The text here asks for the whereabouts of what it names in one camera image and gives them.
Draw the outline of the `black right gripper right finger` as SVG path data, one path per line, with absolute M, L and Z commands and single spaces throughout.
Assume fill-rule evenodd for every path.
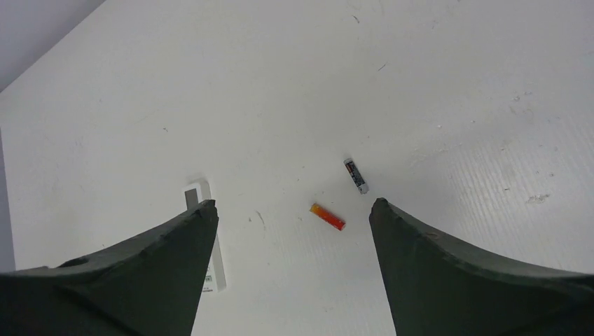
M 369 223 L 398 335 L 592 335 L 593 276 L 486 251 L 383 198 Z

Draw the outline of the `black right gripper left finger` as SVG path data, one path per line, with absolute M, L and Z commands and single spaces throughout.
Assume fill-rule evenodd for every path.
M 190 335 L 219 223 L 209 199 L 54 268 L 1 275 L 2 335 Z

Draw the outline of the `white remote control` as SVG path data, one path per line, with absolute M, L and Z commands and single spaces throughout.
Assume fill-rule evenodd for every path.
M 190 209 L 199 203 L 212 198 L 211 189 L 205 178 L 198 178 L 190 182 L 184 188 L 184 200 L 186 208 Z M 216 236 L 209 265 L 203 283 L 203 293 L 219 293 L 226 288 L 226 276 L 223 266 L 223 258 L 219 244 L 219 237 Z

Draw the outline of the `black silver AAA battery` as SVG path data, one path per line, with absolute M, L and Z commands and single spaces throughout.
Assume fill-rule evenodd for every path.
M 365 182 L 363 176 L 361 175 L 360 171 L 358 170 L 357 166 L 355 165 L 354 161 L 351 158 L 348 158 L 343 163 L 347 171 L 349 172 L 349 175 L 351 176 L 359 193 L 365 195 L 369 191 L 369 187 Z

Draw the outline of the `orange red AAA battery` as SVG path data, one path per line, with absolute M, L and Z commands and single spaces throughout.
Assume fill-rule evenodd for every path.
M 318 203 L 314 203 L 310 207 L 310 212 L 339 231 L 342 231 L 345 228 L 346 223 L 343 219 L 322 207 Z

